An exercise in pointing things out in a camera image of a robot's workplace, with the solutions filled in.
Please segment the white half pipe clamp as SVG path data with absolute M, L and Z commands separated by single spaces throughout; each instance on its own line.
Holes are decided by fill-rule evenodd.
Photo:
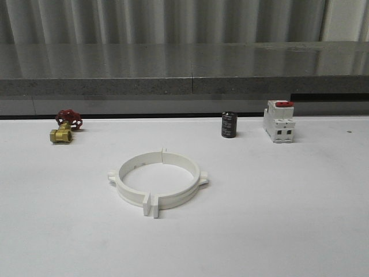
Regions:
M 143 208 L 148 216 L 153 207 L 153 195 L 163 193 L 169 184 L 169 167 L 163 164 L 166 149 L 148 152 L 126 161 L 118 170 L 111 170 L 108 179 L 128 203 Z
M 193 179 L 186 185 L 184 189 L 170 191 L 169 193 L 155 194 L 153 196 L 152 208 L 153 217 L 158 218 L 162 209 L 170 209 L 177 207 L 189 201 L 199 190 L 201 185 L 207 184 L 208 173 L 201 171 L 199 165 L 192 159 L 181 154 L 167 152 L 166 150 L 156 151 L 152 154 L 154 163 L 162 162 L 181 167 L 191 173 Z

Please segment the black cylindrical capacitor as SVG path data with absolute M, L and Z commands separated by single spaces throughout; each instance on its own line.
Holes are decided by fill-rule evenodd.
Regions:
M 224 138 L 236 137 L 237 120 L 237 113 L 233 111 L 226 111 L 222 113 L 221 135 Z

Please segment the grey stone counter ledge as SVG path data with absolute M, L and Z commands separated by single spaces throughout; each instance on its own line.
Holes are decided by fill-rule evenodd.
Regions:
M 368 44 L 3 44 L 1 117 L 368 114 Z

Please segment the brass valve red handwheel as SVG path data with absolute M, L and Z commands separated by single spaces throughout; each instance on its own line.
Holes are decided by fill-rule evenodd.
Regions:
M 59 128 L 50 131 L 50 141 L 52 143 L 70 143 L 72 141 L 72 131 L 79 130 L 82 126 L 80 114 L 71 109 L 59 111 L 55 120 Z

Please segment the white circuit breaker red switch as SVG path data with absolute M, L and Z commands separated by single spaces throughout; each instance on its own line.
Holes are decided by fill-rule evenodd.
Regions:
M 269 100 L 264 109 L 263 128 L 274 143 L 293 142 L 295 121 L 293 120 L 293 102 L 287 100 Z

